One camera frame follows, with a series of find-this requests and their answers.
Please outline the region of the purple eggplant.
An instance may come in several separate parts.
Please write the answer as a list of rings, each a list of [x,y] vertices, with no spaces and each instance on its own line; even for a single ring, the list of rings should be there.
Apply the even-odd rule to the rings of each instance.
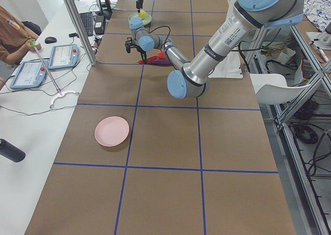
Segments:
[[[172,63],[167,59],[155,59],[151,62],[151,65],[156,66],[172,66]]]

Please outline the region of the pink plate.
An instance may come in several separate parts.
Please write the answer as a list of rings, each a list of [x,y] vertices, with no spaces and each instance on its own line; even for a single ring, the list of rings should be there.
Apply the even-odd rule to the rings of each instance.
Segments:
[[[100,121],[95,128],[96,141],[106,147],[121,144],[129,134],[128,122],[118,116],[111,116]]]

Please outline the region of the white plastic basket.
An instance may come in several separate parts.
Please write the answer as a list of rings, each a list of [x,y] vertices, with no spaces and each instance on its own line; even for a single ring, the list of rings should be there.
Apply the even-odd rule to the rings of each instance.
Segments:
[[[311,63],[307,59],[302,59],[299,67],[297,68],[294,80],[298,84],[304,80],[309,80],[313,77],[315,71]]]

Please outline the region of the red chili pepper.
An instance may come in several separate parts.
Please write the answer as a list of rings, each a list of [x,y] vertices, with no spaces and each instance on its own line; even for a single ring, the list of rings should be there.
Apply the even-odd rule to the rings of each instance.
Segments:
[[[140,65],[152,65],[154,61],[156,61],[158,59],[157,56],[152,56],[146,59],[140,59],[140,60],[136,60],[134,61],[134,63],[138,63]]]

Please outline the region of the green plate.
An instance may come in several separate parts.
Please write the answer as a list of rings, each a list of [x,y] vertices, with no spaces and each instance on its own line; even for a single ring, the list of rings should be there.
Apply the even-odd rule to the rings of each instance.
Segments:
[[[128,22],[132,19],[132,18],[136,18],[139,17],[139,14],[137,12],[132,13],[129,17],[128,17]],[[143,21],[143,25],[147,26],[149,24],[151,24],[152,22],[152,16],[149,13],[146,13],[146,19],[142,20]]]

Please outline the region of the far teach pendant tablet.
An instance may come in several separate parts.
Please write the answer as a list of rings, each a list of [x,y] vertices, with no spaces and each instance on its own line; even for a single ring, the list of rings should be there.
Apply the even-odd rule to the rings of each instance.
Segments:
[[[56,45],[53,46],[51,51],[49,69],[73,68],[78,61],[79,48],[77,44]]]

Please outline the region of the red orange pomegranate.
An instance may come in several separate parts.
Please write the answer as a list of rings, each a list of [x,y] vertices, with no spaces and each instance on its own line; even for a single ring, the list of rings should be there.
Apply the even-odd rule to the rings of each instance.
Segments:
[[[158,51],[157,57],[158,57],[158,59],[166,59],[166,56],[164,55],[164,53],[161,50]]]

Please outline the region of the aluminium frame post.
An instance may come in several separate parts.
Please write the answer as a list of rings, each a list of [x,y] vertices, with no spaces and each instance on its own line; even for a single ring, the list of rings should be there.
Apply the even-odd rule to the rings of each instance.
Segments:
[[[80,38],[80,41],[82,43],[82,46],[85,50],[85,53],[87,55],[87,58],[90,62],[91,66],[94,66],[96,64],[96,56],[92,50],[92,46],[89,42],[88,36],[86,34],[86,31],[83,27],[82,21],[79,16],[79,12],[77,10],[76,4],[74,0],[63,0],[65,3],[65,6],[67,8],[67,11],[69,13],[69,16],[72,20],[72,23],[76,29],[76,32]]]

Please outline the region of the yellow pink peach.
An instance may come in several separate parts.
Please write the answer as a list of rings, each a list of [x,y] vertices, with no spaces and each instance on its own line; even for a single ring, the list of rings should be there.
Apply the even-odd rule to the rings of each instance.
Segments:
[[[139,12],[139,17],[142,19],[142,20],[145,20],[146,19],[146,12],[144,10],[140,10]]]

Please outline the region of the teach pendant tablet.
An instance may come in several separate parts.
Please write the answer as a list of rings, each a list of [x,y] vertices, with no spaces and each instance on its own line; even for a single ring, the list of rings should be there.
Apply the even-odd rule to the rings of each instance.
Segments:
[[[46,70],[41,61],[25,61],[19,66],[11,89],[26,89],[39,87],[46,78]]]
[[[78,61],[79,48],[77,44],[56,45],[53,46],[51,51],[49,69],[73,68]]]

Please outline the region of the black keyboard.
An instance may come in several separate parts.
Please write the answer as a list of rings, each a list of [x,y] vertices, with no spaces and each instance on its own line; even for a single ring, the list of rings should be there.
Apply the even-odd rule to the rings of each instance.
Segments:
[[[92,36],[93,33],[93,14],[91,12],[79,13],[80,19],[82,21],[83,27],[86,31],[87,36]]]

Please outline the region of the black computer mouse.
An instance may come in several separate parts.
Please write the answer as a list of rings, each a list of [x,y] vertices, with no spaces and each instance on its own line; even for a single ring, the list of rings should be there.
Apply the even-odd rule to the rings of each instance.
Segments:
[[[57,42],[57,39],[55,37],[49,36],[49,37],[46,37],[45,38],[44,42],[46,44],[56,43]]]

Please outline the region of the white chair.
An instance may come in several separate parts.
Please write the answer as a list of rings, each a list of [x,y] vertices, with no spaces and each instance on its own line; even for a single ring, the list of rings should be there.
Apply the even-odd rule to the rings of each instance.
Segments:
[[[310,87],[290,87],[281,74],[250,74],[254,92],[259,104],[281,104],[293,101],[303,90]]]

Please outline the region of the black water bottle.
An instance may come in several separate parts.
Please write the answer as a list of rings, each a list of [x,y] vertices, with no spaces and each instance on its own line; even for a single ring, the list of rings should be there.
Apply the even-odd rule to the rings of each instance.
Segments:
[[[0,153],[5,158],[18,163],[25,159],[26,154],[20,150],[19,148],[15,147],[5,139],[1,139],[1,149]]]

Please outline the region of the pink grabber stick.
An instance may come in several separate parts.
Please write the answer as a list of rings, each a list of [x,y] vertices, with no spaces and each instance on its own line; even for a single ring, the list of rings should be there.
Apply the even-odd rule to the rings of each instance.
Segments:
[[[63,97],[65,97],[65,96],[68,95],[68,94],[74,94],[74,95],[77,95],[77,96],[78,96],[78,95],[80,94],[78,91],[74,91],[74,90],[66,90],[66,91],[63,91],[63,90],[61,90],[61,89],[59,88],[59,86],[57,85],[57,83],[56,83],[54,77],[52,76],[52,74],[51,74],[51,72],[50,72],[50,70],[48,69],[48,66],[46,65],[45,61],[44,61],[43,58],[41,57],[41,55],[40,55],[40,53],[39,53],[39,51],[38,51],[38,49],[37,49],[37,46],[36,46],[35,42],[32,41],[32,40],[28,40],[28,43],[30,44],[30,46],[31,46],[31,47],[34,49],[34,51],[36,52],[36,54],[37,54],[38,58],[40,59],[42,65],[43,65],[43,67],[44,67],[44,69],[45,69],[46,72],[47,72],[47,75],[50,77],[50,79],[51,79],[51,81],[52,81],[52,83],[53,83],[53,85],[55,86],[55,89],[56,89],[56,91],[57,91],[56,95],[55,95],[55,96],[52,98],[52,100],[51,100],[51,103],[50,103],[50,109],[53,109],[53,107],[54,107],[54,103],[55,103],[55,101],[56,101],[57,99],[63,98]]]

